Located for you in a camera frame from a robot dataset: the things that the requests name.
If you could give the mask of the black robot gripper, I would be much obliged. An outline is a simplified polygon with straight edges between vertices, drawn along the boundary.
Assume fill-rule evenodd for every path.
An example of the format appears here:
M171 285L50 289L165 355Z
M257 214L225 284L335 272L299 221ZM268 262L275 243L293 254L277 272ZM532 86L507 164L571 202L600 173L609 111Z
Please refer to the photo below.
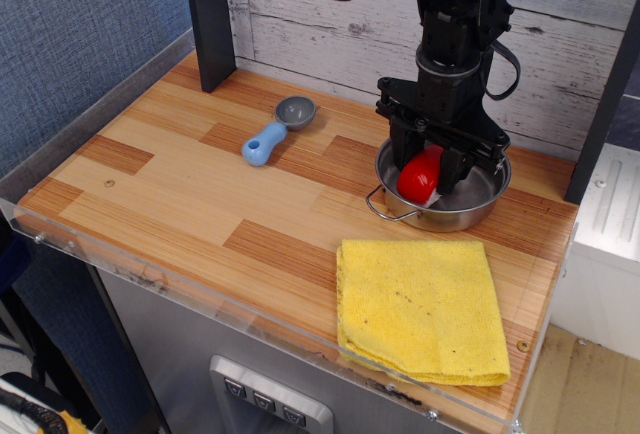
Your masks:
M447 195L464 180L473 164L496 172L505 159L509 136L486 113L483 99L504 100L487 90L488 70L461 74L422 71L416 81L391 77L378 80L376 112L389 120L396 168L406 164L429 142L441 146L437 192Z

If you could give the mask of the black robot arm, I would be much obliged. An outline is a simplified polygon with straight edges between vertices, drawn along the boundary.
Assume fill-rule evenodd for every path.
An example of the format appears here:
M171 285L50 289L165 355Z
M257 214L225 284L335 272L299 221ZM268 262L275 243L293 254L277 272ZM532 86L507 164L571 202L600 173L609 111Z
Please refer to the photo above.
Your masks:
M428 144L442 147L437 191L451 193L474 166L496 172L509 136L486 113L494 54L517 60L499 42L514 9L507 0L417 0L422 38L414 81L382 77L377 111L390 124L398 169Z

